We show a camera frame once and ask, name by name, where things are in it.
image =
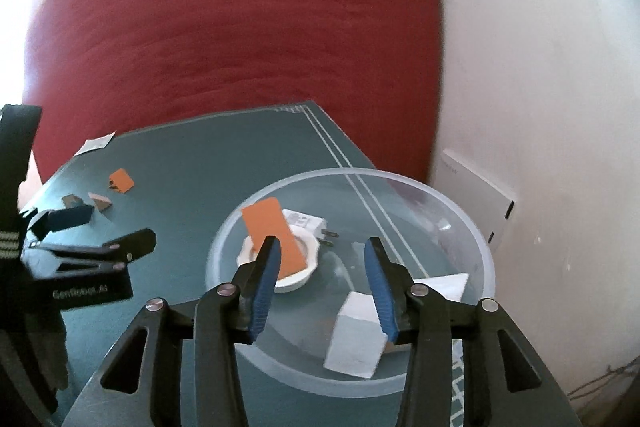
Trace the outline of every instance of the orange card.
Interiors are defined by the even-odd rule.
[[[306,268],[305,256],[300,251],[276,198],[268,198],[244,207],[242,219],[254,242],[254,250],[260,249],[268,235],[275,235],[280,240],[282,260],[278,280]]]
[[[120,194],[127,192],[133,185],[135,185],[135,183],[129,178],[125,169],[118,169],[109,176],[109,188],[112,188]]]

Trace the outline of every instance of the teal table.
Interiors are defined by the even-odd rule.
[[[128,301],[63,312],[67,330],[69,388],[58,393],[61,423],[106,352],[144,303],[199,298],[204,269],[220,224],[259,189],[300,172],[331,167],[372,168],[369,159],[315,103],[212,114],[115,137],[103,150],[75,156],[33,201],[61,208],[61,197],[108,195],[113,206],[94,213],[84,227],[47,241],[99,245],[149,227],[158,236],[154,253],[130,265],[134,296]],[[113,194],[108,176],[125,168],[136,185]],[[193,346],[186,342],[182,366],[182,425],[195,425]],[[253,427],[313,425],[391,426],[400,395],[338,399],[285,386],[238,357],[241,384]],[[454,383],[462,369],[454,368]],[[462,420],[463,394],[454,386],[452,425]]]

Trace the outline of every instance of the cable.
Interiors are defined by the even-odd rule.
[[[607,367],[607,372],[604,375],[601,375],[598,378],[594,378],[593,380],[590,380],[590,381],[588,381],[588,382],[576,387],[574,390],[568,392],[566,395],[569,398],[569,400],[577,400],[579,398],[584,398],[585,396],[589,396],[590,394],[593,394],[596,391],[599,391],[600,389],[605,387],[607,384],[609,384],[614,379],[614,377],[619,376],[619,375],[624,375],[629,369],[633,368],[636,365],[640,365],[640,357],[635,357],[631,362],[627,363],[626,365],[622,365],[621,367],[617,367],[615,369],[612,369],[611,366],[609,365],[609,367]],[[584,389],[586,387],[589,387],[590,385],[593,385],[594,383],[600,382],[605,378],[608,378],[608,380],[606,382],[596,386],[594,389],[586,391],[585,393],[576,394],[578,391],[581,391],[582,389]]]

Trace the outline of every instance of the clear plastic bowl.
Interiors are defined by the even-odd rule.
[[[273,296],[265,330],[253,346],[237,350],[278,381],[325,396],[372,397],[404,388],[408,352],[386,353],[370,380],[322,367],[335,317],[350,291],[370,294],[364,243],[382,239],[389,257],[414,279],[469,274],[462,297],[476,304],[495,292],[490,250],[471,219],[433,188],[373,169],[336,168],[304,172],[276,182],[243,201],[222,224],[209,251],[207,289],[231,280],[247,236],[241,208],[264,198],[282,208],[326,219],[339,237],[322,245],[318,268],[291,293]]]

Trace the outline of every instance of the white box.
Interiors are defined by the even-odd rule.
[[[468,273],[454,273],[453,275],[415,279],[414,282],[426,284],[448,301],[460,302],[462,294],[465,292],[466,281],[468,279]]]
[[[431,186],[453,200],[476,224],[492,252],[500,244],[516,198],[506,187],[498,187],[476,166],[446,149],[436,162]]]
[[[352,377],[371,378],[386,340],[373,297],[350,292],[335,319],[324,368]]]

